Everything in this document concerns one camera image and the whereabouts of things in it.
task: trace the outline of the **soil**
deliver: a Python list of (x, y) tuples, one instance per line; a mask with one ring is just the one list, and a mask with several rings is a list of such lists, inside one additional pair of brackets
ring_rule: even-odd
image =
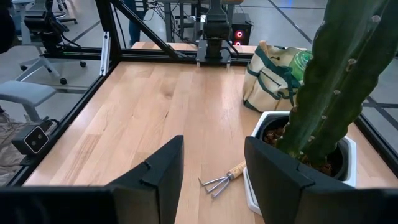
[[(276, 141), (281, 137), (281, 135), (284, 133), (283, 128), (278, 128), (274, 130), (268, 130), (264, 136), (264, 142), (270, 144), (271, 146), (275, 147)], [(328, 176), (332, 176), (332, 166), (329, 162), (327, 162), (325, 165), (320, 166), (320, 167), (314, 167), (311, 165), (311, 162), (308, 161), (308, 158), (303, 155), (303, 157), (300, 158), (300, 162), (316, 169), (317, 171), (324, 173)]]

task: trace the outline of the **metal tines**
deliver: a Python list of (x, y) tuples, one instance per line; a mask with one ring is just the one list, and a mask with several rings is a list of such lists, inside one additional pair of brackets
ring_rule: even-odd
[(228, 172), (228, 173), (226, 174), (225, 177), (220, 177), (220, 178), (217, 178), (217, 179), (211, 180), (211, 181), (209, 181), (209, 182), (205, 182), (205, 183), (203, 183), (203, 182), (198, 178), (199, 183), (200, 183), (200, 185), (201, 185), (202, 187), (205, 187), (205, 186), (207, 186), (207, 185), (211, 185), (211, 184), (217, 183), (217, 184), (214, 185), (210, 190), (208, 190), (208, 189), (205, 187), (206, 193), (208, 193), (208, 194), (212, 193), (212, 192), (213, 192), (214, 190), (216, 190), (218, 187), (221, 187), (221, 186), (222, 186), (221, 189), (220, 189), (219, 191), (217, 191), (216, 193), (214, 193), (214, 194), (211, 195), (212, 198), (217, 198), (217, 196), (219, 196), (219, 194), (221, 194), (221, 193), (227, 188), (228, 184), (229, 184), (229, 183), (231, 182), (231, 180), (233, 180), (233, 179), (234, 179), (234, 175), (233, 175), (231, 172)]

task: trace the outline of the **wooden table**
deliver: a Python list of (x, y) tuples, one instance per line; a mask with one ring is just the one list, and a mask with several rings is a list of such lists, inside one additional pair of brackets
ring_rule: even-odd
[[(135, 47), (154, 48), (151, 43)], [(197, 179), (219, 177), (244, 159), (244, 137), (260, 117), (242, 105), (244, 70), (121, 62), (25, 185), (104, 185), (183, 134), (185, 170), (176, 223), (263, 223), (246, 205), (243, 178), (216, 200)], [(355, 125), (348, 136), (358, 146), (358, 187), (398, 187)]]

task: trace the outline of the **white planter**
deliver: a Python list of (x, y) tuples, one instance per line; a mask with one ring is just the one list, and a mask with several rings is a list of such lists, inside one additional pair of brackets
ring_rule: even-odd
[[(289, 114), (288, 111), (268, 111), (264, 112), (261, 117), (259, 122), (257, 123), (256, 127), (254, 128), (253, 133), (251, 136), (256, 136), (257, 133), (260, 131), (260, 127), (262, 122), (265, 120), (265, 118), (269, 115), (278, 115), (278, 114)], [(342, 181), (342, 183), (345, 183), (347, 185), (350, 185), (352, 187), (355, 187), (356, 184), (356, 143), (350, 139), (349, 137), (345, 136), (343, 138), (343, 141), (345, 144), (347, 144), (347, 147), (345, 147), (343, 150), (348, 150), (347, 155), (348, 155), (348, 170), (346, 173), (345, 180)], [(248, 202), (248, 206), (250, 210), (256, 212), (257, 214), (261, 215), (261, 211), (259, 208), (259, 204), (257, 202), (256, 196), (254, 195), (253, 188), (250, 183), (249, 179), (249, 174), (248, 170), (244, 168), (243, 170), (243, 177), (244, 177), (244, 189), (246, 192), (246, 200)]]

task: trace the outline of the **canvas bag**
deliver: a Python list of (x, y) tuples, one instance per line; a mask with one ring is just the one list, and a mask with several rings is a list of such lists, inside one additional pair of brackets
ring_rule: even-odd
[(276, 47), (260, 41), (246, 67), (243, 104), (258, 112), (290, 110), (311, 57), (306, 49)]

